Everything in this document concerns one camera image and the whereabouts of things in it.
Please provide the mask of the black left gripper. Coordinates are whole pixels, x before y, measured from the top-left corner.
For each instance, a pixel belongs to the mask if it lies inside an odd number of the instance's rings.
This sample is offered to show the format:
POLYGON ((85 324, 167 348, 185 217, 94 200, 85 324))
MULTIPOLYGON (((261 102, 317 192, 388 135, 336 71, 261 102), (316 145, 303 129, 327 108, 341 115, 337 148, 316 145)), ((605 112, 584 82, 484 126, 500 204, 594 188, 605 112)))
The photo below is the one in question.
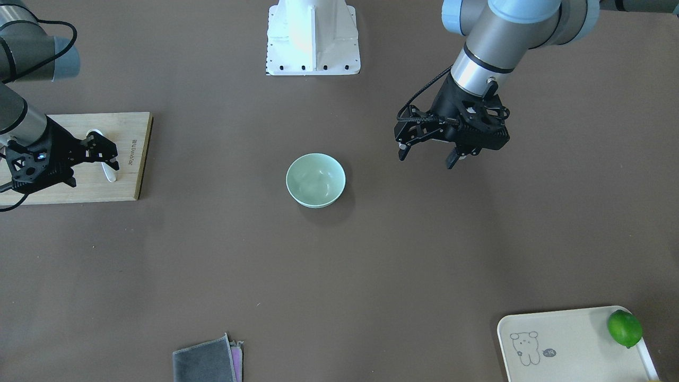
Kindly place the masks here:
POLYGON ((455 144, 446 158, 447 169, 484 149, 502 149, 510 140, 506 119, 511 112, 502 104, 498 89, 497 80, 491 77, 481 96, 472 95, 459 87, 449 72, 439 73, 397 112, 394 136, 398 159, 404 161, 414 145, 429 140, 455 144), (419 110, 413 104, 415 99, 442 77, 446 80, 431 108, 419 110))

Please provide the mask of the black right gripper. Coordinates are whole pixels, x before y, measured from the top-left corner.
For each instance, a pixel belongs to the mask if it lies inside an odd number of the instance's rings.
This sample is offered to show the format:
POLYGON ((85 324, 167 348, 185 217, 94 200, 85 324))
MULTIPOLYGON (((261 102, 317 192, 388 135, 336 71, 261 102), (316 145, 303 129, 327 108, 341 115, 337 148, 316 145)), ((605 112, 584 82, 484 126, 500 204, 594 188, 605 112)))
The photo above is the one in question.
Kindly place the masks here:
POLYGON ((88 133, 84 140, 46 118, 46 129, 31 145, 10 140, 5 159, 11 179, 5 191, 32 194, 57 184, 77 186, 73 167, 82 162, 101 162, 119 171, 117 146, 101 133, 88 133))

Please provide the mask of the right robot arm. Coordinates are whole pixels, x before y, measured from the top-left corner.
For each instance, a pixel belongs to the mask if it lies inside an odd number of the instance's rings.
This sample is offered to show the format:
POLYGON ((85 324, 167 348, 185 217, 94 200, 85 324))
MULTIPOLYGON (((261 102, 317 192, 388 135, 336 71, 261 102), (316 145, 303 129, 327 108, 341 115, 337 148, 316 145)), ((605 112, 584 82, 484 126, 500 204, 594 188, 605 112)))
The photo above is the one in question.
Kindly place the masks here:
POLYGON ((2 160, 10 172, 3 193, 27 196, 57 184, 73 188, 73 167, 85 162, 119 169, 114 142, 96 130, 76 138, 10 88, 17 81, 56 81, 80 72, 75 26, 58 22, 71 30, 66 38, 51 36, 45 24, 54 21, 39 19, 26 3, 2 1, 2 160))

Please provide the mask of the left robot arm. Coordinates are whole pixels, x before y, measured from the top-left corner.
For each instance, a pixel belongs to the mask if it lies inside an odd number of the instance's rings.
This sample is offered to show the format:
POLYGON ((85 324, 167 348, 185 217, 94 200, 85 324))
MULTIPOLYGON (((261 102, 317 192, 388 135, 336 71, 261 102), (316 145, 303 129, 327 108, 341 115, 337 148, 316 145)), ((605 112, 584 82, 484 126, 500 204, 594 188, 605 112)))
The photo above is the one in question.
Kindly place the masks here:
POLYGON ((583 38, 601 10, 677 15, 677 1, 444 1, 443 25, 465 43, 439 73, 444 82, 430 109, 409 99, 397 113, 398 159, 418 143, 443 141, 455 145, 446 158, 450 169, 469 155, 504 147, 510 112, 499 88, 527 51, 583 38))

